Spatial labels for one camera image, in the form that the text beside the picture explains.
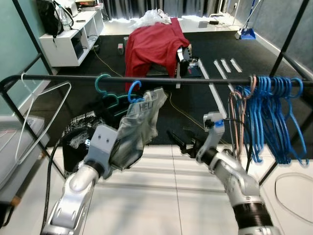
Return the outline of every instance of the black carpet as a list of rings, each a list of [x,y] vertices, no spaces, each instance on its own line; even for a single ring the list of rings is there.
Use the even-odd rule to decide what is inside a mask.
[[[268,75],[274,65],[276,56],[269,50],[264,48],[256,40],[236,40],[234,37],[235,32],[201,32],[201,33],[185,33],[185,37],[192,44],[193,56],[201,58],[204,67],[206,68],[211,78],[220,78],[218,70],[213,64],[214,60],[225,59],[231,68],[231,73],[227,73],[228,79],[234,78],[247,78],[251,74]],[[125,61],[124,56],[119,55],[117,52],[117,44],[123,42],[125,35],[117,36],[101,36],[101,48],[99,57],[105,61],[117,73],[125,74]],[[230,59],[234,58],[243,72],[238,73],[231,65]],[[100,75],[102,73],[109,73],[112,76],[115,74],[103,64],[91,51],[80,67],[77,68],[62,68],[59,72],[60,75]],[[299,76],[287,64],[282,63],[276,75],[294,77]],[[176,90],[174,86],[163,86],[168,92],[172,93],[172,101],[194,117],[199,123],[202,123],[203,114],[208,112],[217,111],[213,95],[208,86],[204,85],[182,85],[181,89]],[[143,84],[142,90],[151,89],[153,87]],[[217,91],[223,101],[224,107],[227,110],[227,97],[229,95],[228,86],[217,85]],[[124,92],[123,84],[110,83],[105,85],[103,89],[120,94]],[[67,99],[70,108],[74,115],[82,113],[83,107],[94,101],[99,94],[94,89],[94,84],[74,82],[72,83],[72,90]],[[45,100],[55,100],[55,104],[47,107]],[[42,116],[46,122],[51,119],[53,111],[56,110],[60,102],[60,96],[55,94],[47,94],[36,101],[32,114]],[[307,104],[300,99],[293,101],[293,112],[301,125],[305,118],[309,115],[311,109]],[[60,137],[63,129],[67,126],[71,116],[65,107],[62,108],[61,113],[58,115],[57,120],[53,123],[49,130],[51,140],[49,145],[53,145]],[[196,133],[203,135],[203,131],[187,119],[185,116],[177,112],[167,101],[159,112],[157,129],[159,135],[153,139],[151,144],[172,144],[169,140],[166,130],[175,130],[179,135],[186,138],[183,127],[191,129]],[[290,135],[295,133],[295,127],[289,125]],[[228,124],[226,125],[226,133],[223,139],[230,142],[230,134],[228,131]],[[309,155],[313,153],[313,125],[304,134]]]

